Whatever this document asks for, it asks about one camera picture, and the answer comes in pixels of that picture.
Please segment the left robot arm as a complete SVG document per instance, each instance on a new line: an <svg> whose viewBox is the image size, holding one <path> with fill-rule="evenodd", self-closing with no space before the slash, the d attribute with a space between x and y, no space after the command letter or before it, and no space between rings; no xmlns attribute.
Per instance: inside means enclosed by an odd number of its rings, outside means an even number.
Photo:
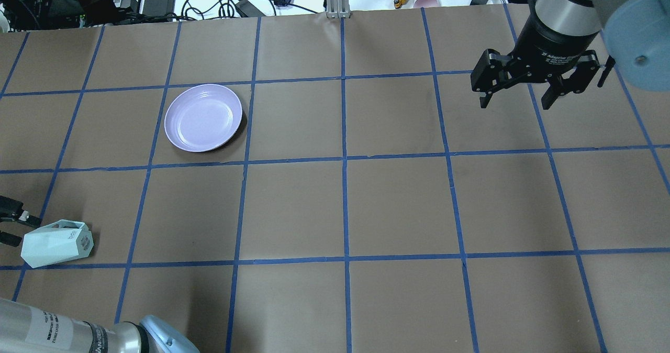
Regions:
<svg viewBox="0 0 670 353"><path fill-rule="evenodd" d="M2 232L2 244L20 247L32 268L88 257L93 234L84 222L61 219L46 226L21 201L2 196L3 222L31 228L23 237ZM46 312L15 301L1 302L2 352L197 352L198 348L160 318L120 322L111 328Z"/></svg>

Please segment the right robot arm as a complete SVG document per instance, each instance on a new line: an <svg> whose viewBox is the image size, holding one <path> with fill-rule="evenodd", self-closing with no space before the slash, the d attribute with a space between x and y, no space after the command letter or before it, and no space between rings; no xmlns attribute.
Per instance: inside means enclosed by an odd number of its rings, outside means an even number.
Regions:
<svg viewBox="0 0 670 353"><path fill-rule="evenodd" d="M569 93L584 92L600 60L589 45L599 33L608 52L602 86L617 67L633 86L668 91L669 0L536 0L507 55L484 50L471 73L485 108L496 92L519 83L548 84L544 110Z"/></svg>

